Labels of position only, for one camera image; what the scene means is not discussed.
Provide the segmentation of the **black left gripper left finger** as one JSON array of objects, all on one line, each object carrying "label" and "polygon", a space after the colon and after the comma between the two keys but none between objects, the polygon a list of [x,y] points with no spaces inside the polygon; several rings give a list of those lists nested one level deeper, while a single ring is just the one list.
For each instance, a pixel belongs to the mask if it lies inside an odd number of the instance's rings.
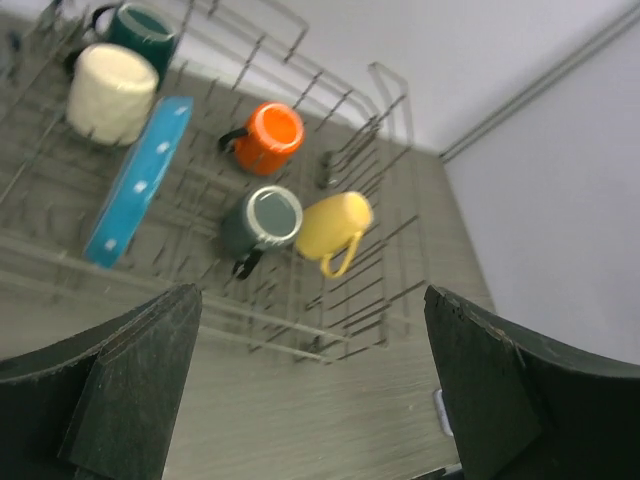
[{"label": "black left gripper left finger", "polygon": [[2,478],[162,478],[201,313],[181,284],[2,360]]}]

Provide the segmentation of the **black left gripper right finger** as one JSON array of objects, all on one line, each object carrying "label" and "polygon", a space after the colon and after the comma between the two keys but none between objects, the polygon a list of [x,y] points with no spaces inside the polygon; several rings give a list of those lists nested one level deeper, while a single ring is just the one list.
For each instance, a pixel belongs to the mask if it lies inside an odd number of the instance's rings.
[{"label": "black left gripper right finger", "polygon": [[636,479],[639,368],[512,323],[442,287],[425,321],[468,479]]}]

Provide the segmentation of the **lilac smartphone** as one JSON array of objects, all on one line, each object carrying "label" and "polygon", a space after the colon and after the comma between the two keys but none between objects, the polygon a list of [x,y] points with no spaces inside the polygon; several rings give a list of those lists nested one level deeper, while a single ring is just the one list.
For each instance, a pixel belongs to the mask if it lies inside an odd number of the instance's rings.
[{"label": "lilac smartphone", "polygon": [[436,390],[433,394],[433,398],[436,413],[443,433],[448,437],[454,437],[454,433],[451,429],[446,406],[444,403],[443,391],[441,389]]}]

